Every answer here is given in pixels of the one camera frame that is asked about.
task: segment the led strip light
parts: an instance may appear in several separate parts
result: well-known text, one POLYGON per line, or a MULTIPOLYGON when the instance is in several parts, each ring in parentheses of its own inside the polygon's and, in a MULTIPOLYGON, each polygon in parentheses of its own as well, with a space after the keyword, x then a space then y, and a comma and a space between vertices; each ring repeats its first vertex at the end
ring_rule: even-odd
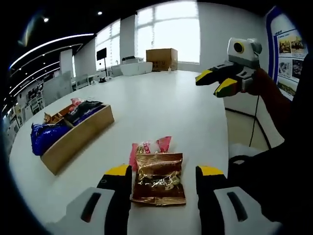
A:
POLYGON ((8 106, 7 104, 4 106, 4 108, 2 109, 2 112, 4 111, 4 109, 5 109, 7 106, 8 106))
POLYGON ((55 70, 58 70, 59 68, 60 68, 60 67, 58 67, 58 68, 56 68, 56 69, 53 69, 53 70, 51 70, 51 71, 49 71, 49 72, 46 72, 45 74, 43 74, 43 75, 41 75, 41 76, 35 78, 35 79, 32 80, 30 83, 26 84, 26 86, 22 87, 22 89, 20 89, 13 97, 15 97, 18 93, 20 93, 22 90, 24 90, 25 87, 27 87, 28 85, 30 85, 31 83, 33 83, 33 82, 36 81, 37 79, 41 78, 42 76, 45 76, 45 75, 48 74, 48 73, 51 73, 51 72, 53 72, 53 71, 55 71, 55 70))
POLYGON ((25 78, 22 82, 20 82, 15 88, 13 88, 13 89, 9 92, 9 94, 11 94, 20 84, 22 84, 24 81, 26 81, 27 79, 29 79, 32 75, 38 73, 38 72, 41 71, 41 70, 44 70, 44 69, 50 67, 51 65, 48 65, 48 66, 46 66, 46 67, 44 67, 44 68, 42 68, 42 69, 40 69, 40 70, 34 72, 33 74, 29 75, 29 76, 28 76, 27 78, 25 78))
MULTIPOLYGON (((73 44, 73 45, 69 45, 69 46, 66 46, 66 47, 59 47, 57 49, 54 49, 54 50, 51 50, 51 51, 48 51, 48 52, 45 52, 45 55, 48 55, 49 53, 52 53, 52 52, 55 52, 55 51, 58 51, 58 50, 62 50, 62 49, 65 49, 65 48, 72 48, 72 47, 75 47, 75 46, 79 46, 79 48, 82 47, 82 43, 78 43, 78 44, 73 44)), ((37 56, 36 58, 28 61, 26 64, 22 65, 20 68, 22 69, 24 66, 28 65, 29 63, 33 62, 34 60, 37 60, 38 58, 42 58, 43 55, 39 55, 37 56)), ((11 74, 10 77, 12 77, 14 74, 16 74, 17 72, 19 72, 20 70, 16 70, 14 73, 11 74)))
POLYGON ((55 43, 55 42, 58 42, 58 41, 61 41, 61 40, 65 40, 65 39, 69 39, 69 38, 77 38, 77 37, 84 37, 84 36, 92 36, 94 35, 94 33, 86 33, 86 34, 78 34, 78 35, 72 35, 72 36, 67 36, 67 37, 64 37, 64 38, 58 38, 58 39, 55 39, 55 40, 52 40, 50 42, 47 42, 47 43, 44 43, 44 44, 41 44, 40 46, 37 46, 35 48, 33 48, 32 50, 29 50, 28 52, 26 52, 24 55, 22 55, 21 57, 19 57, 16 61, 14 61, 11 65, 10 65, 10 68, 12 68, 13 65, 15 65, 17 62, 19 62, 21 59, 23 59, 25 56, 29 55, 30 53, 34 52, 35 50, 39 49, 39 48, 42 48, 46 45, 49 45, 51 43, 55 43))

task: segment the red snack bag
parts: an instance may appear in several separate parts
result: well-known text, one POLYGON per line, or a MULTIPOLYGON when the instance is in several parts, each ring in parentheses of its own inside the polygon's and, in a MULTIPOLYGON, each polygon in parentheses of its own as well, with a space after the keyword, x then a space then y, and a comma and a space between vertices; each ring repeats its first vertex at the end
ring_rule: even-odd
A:
POLYGON ((133 171, 137 171, 136 153, 167 153, 170 147, 171 139, 171 136, 165 136, 156 141, 133 143, 132 151, 129 157, 129 165, 132 166, 133 171))

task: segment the tv screen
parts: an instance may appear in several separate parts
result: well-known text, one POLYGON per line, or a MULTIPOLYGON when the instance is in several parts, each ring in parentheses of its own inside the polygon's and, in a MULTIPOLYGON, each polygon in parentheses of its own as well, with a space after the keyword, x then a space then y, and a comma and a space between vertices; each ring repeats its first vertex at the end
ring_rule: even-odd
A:
POLYGON ((101 60, 107 57, 107 48, 97 51, 97 60, 101 60))

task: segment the blue snack bag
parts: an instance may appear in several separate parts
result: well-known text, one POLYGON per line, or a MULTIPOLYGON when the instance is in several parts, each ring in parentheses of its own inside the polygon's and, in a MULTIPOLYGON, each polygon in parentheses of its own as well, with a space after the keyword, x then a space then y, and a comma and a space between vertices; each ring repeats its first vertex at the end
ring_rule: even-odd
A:
POLYGON ((33 153, 42 156, 70 127, 61 124, 32 124, 31 146, 33 153))

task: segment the white table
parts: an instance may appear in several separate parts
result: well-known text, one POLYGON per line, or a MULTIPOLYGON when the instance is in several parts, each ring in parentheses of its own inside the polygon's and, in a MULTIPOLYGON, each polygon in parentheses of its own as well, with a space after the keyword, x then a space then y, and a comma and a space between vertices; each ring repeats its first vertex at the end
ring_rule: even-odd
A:
POLYGON ((173 71, 120 76, 70 93, 26 122, 13 144, 10 167, 39 221, 58 221, 65 215, 67 204, 86 188, 95 187, 105 171, 127 164, 133 142, 172 136, 175 151, 183 153, 182 184, 187 204, 166 208, 133 204, 128 234, 201 234, 195 167, 211 165, 227 175, 228 134, 223 99, 213 95, 218 84, 198 87, 196 75, 173 71), (44 112, 54 114, 75 97, 110 104, 115 123, 54 176, 32 153, 31 124, 42 123, 44 112))

